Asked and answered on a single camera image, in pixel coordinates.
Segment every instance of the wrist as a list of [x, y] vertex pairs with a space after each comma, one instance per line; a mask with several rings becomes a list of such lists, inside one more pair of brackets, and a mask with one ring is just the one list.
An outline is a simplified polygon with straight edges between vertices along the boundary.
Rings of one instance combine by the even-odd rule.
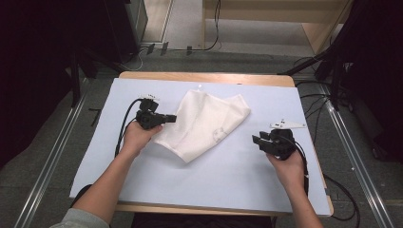
[[122, 158], [132, 161], [139, 156], [141, 149], [133, 148], [130, 146], [123, 146], [121, 151], [119, 152], [119, 155], [121, 155]]
[[304, 187], [299, 184], [289, 185], [287, 187], [284, 187], [284, 189], [289, 198], [300, 197], [300, 195], [306, 195]]

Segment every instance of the white paper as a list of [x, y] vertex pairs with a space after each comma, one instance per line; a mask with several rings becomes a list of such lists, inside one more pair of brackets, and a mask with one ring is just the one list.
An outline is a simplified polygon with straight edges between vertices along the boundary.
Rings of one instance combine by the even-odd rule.
[[[133, 162], [120, 201], [291, 212], [274, 167], [252, 142], [252, 135], [270, 132], [270, 123], [282, 119], [306, 124], [297, 89], [292, 87], [115, 79], [70, 196], [75, 197], [81, 188], [95, 182], [113, 160], [122, 120], [140, 94], [161, 98], [157, 112], [173, 114], [186, 91], [199, 85], [217, 97], [241, 94], [251, 108], [250, 115], [191, 163], [161, 145], [149, 143]], [[128, 119], [137, 110], [135, 104]], [[329, 216], [329, 202], [308, 128], [293, 129], [293, 134], [308, 162], [309, 199], [317, 214]]]

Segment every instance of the metal rail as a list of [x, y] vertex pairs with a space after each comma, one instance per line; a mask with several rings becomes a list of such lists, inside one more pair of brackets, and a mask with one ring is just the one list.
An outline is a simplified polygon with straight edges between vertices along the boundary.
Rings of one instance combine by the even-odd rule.
[[[320, 85], [320, 92], [324, 94], [330, 94], [328, 88], [324, 85]], [[344, 124], [340, 114], [335, 111], [332, 104], [327, 103], [327, 109], [329, 114], [335, 124], [338, 136], [340, 137], [344, 148], [347, 152], [347, 155], [352, 163], [353, 168], [355, 169], [356, 177], [358, 178], [359, 183], [361, 184], [362, 190], [367, 197], [367, 201], [370, 203], [370, 206], [373, 210], [374, 216], [379, 224], [379, 227], [391, 227], [393, 228], [393, 222], [389, 213], [385, 207], [385, 203], [383, 199], [380, 197], [374, 182], [372, 181], [370, 174], [367, 172], [367, 168], [365, 167], [362, 159], [359, 156], [359, 153], [355, 147], [353, 139], [351, 138], [346, 125]]]
[[77, 121], [77, 118], [85, 102], [86, 94], [90, 88], [90, 82], [87, 78], [83, 80], [82, 88], [83, 95], [78, 101], [78, 104], [75, 107], [71, 108], [70, 112], [68, 113], [67, 119], [48, 155], [47, 161], [44, 164], [44, 168], [42, 169], [36, 183], [33, 185], [33, 188], [30, 190], [27, 201], [20, 214], [20, 217], [14, 225], [14, 228], [28, 228], [30, 223], [32, 222], [33, 216], [35, 215], [39, 203], [41, 202], [41, 199], [44, 196], [45, 191], [47, 190], [51, 176], [63, 153], [66, 142], [71, 133], [71, 129]]

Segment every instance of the white cloth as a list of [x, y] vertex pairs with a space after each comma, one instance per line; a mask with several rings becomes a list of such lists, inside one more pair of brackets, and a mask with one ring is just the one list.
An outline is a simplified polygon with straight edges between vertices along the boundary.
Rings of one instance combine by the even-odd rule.
[[177, 121], [166, 124], [153, 141], [191, 162], [222, 141], [249, 113], [241, 95], [223, 100], [189, 90], [176, 113]]

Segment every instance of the wooden table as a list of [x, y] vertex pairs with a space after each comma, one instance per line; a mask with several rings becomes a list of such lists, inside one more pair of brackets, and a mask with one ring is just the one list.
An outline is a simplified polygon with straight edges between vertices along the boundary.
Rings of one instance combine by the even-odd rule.
[[[277, 75], [252, 75], [252, 74], [228, 74], [228, 73], [187, 73], [187, 72], [123, 72], [120, 78], [165, 80], [165, 81], [187, 81], [187, 82], [208, 82], [237, 85], [259, 85], [259, 86], [286, 86], [294, 87], [294, 81], [290, 76]], [[329, 206], [333, 213], [333, 205], [328, 196]], [[149, 212], [149, 213], [180, 213], [180, 214], [205, 214], [205, 215], [249, 215], [249, 216], [281, 216], [285, 213], [264, 213], [250, 211], [231, 210], [205, 210], [196, 207], [180, 207], [166, 205], [149, 205], [140, 203], [118, 203], [117, 211]]]
[[[202, 0], [202, 40], [205, 20], [214, 19], [218, 0]], [[338, 24], [344, 23], [353, 0], [221, 0], [220, 19], [302, 23], [315, 54], [326, 46]]]

